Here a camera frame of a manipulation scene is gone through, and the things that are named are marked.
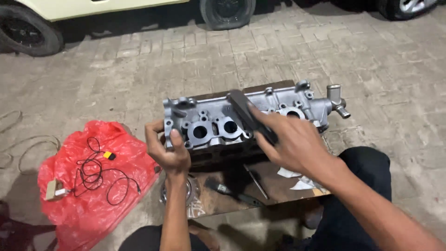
red plastic bag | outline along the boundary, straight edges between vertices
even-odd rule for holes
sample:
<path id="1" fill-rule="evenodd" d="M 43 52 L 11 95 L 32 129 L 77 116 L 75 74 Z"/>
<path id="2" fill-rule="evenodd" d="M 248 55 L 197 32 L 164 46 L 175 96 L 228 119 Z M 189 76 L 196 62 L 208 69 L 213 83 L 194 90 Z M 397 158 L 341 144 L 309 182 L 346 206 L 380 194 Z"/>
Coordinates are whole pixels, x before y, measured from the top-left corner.
<path id="1" fill-rule="evenodd" d="M 103 183 L 94 191 L 86 191 L 79 197 L 71 192 L 59 201 L 45 201 L 46 186 L 54 178 L 63 183 L 63 187 L 75 187 L 78 160 L 86 159 L 93 151 L 87 145 L 87 139 L 95 137 L 101 151 L 116 154 L 114 160 L 108 160 L 99 154 L 96 158 L 103 169 L 122 170 L 129 178 L 135 179 L 141 189 L 139 195 L 135 182 L 122 179 L 117 181 L 109 192 L 110 201 L 122 203 L 110 205 L 107 192 L 112 184 L 124 175 L 118 171 L 103 171 Z M 55 224 L 60 251 L 87 251 L 107 234 L 130 212 L 158 178 L 155 174 L 155 161 L 146 153 L 146 144 L 129 135 L 118 122 L 90 121 L 83 132 L 77 131 L 68 136 L 60 151 L 46 159 L 39 169 L 38 185 L 42 212 Z M 86 173 L 95 173 L 97 165 L 86 167 Z M 80 178 L 76 180 L 76 194 L 85 190 Z"/>

concrete ground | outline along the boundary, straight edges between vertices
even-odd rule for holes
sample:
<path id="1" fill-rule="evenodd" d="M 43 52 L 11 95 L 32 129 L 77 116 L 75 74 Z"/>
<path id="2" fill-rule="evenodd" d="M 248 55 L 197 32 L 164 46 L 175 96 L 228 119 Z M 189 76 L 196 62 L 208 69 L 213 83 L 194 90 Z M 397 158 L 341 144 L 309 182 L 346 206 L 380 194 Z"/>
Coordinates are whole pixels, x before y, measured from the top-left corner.
<path id="1" fill-rule="evenodd" d="M 89 120 L 122 122 L 143 140 L 144 123 L 163 118 L 167 97 L 282 79 L 309 79 L 324 96 L 326 85 L 342 84 L 352 117 L 330 116 L 330 150 L 367 145 L 388 154 L 393 202 L 446 241 L 446 8 L 389 22 L 360 7 L 286 3 L 259 4 L 249 25 L 230 31 L 206 31 L 196 2 L 61 22 L 68 42 L 62 53 L 0 54 L 0 114 L 23 112 L 0 142 L 38 134 L 63 140 Z M 50 154 L 34 149 L 23 165 L 37 168 Z M 0 173 L 0 196 L 13 218 L 46 223 L 36 177 L 12 167 Z M 117 250 L 137 228 L 162 223 L 159 183 L 94 250 Z M 290 206 L 199 222 L 218 230 L 222 250 L 262 250 L 284 232 L 310 234 L 297 228 Z"/>

hand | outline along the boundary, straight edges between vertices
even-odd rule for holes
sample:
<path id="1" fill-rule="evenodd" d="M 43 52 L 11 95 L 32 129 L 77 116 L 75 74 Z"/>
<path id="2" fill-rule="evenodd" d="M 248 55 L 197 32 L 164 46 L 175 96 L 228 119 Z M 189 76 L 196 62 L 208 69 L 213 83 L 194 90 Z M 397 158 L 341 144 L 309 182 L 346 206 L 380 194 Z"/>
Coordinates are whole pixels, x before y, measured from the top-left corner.
<path id="1" fill-rule="evenodd" d="M 250 106 L 250 110 L 260 122 L 277 134 L 279 142 L 272 146 L 261 133 L 254 132 L 257 144 L 273 163 L 319 182 L 334 178 L 334 166 L 347 168 L 341 159 L 328 152 L 310 121 L 277 113 L 267 115 L 253 106 Z"/>
<path id="2" fill-rule="evenodd" d="M 180 133 L 176 129 L 170 132 L 173 151 L 167 151 L 164 148 L 164 135 L 161 139 L 158 138 L 158 133 L 161 132 L 164 132 L 163 120 L 145 124 L 147 153 L 165 170 L 168 179 L 176 176 L 185 177 L 191 162 L 189 151 L 184 147 Z"/>

metal rod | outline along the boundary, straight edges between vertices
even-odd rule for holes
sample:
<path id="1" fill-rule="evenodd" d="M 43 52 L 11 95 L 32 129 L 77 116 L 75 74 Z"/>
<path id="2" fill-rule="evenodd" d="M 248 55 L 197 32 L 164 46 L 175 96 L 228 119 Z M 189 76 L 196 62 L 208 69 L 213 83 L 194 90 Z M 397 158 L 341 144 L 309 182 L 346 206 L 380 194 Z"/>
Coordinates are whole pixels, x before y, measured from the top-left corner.
<path id="1" fill-rule="evenodd" d="M 251 178 L 254 180 L 254 182 L 256 183 L 257 187 L 259 188 L 259 190 L 262 192 L 263 196 L 265 196 L 265 198 L 267 200 L 269 200 L 268 195 L 265 193 L 265 191 L 263 190 L 262 186 L 259 184 L 259 182 L 257 182 L 257 180 L 254 178 L 254 175 L 252 175 L 252 172 L 248 169 L 248 167 L 243 164 L 243 166 L 245 167 L 245 169 L 248 171 L 249 175 L 251 176 Z"/>

tire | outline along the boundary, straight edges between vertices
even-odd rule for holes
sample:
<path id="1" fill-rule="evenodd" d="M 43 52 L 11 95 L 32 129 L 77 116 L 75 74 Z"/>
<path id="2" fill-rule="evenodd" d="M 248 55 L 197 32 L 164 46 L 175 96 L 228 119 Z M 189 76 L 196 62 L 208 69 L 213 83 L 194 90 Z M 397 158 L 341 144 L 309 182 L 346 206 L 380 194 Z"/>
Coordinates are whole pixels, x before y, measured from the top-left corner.
<path id="1" fill-rule="evenodd" d="M 232 16 L 222 16 L 219 13 L 218 4 L 222 1 L 237 2 L 239 10 Z M 200 0 L 200 11 L 207 26 L 212 30 L 235 29 L 249 23 L 254 10 L 256 0 Z"/>
<path id="2" fill-rule="evenodd" d="M 383 15 L 386 19 L 391 21 L 403 21 L 409 20 L 415 17 L 419 17 L 437 6 L 438 1 L 436 0 L 430 6 L 426 6 L 418 11 L 405 13 L 401 10 L 400 0 L 377 0 L 378 11 Z"/>
<path id="3" fill-rule="evenodd" d="M 23 35 L 23 32 L 26 38 L 39 42 L 19 41 L 17 27 L 24 27 L 18 32 L 20 35 Z M 32 57 L 56 54 L 64 46 L 61 32 L 52 23 L 30 9 L 14 5 L 0 5 L 0 42 Z"/>

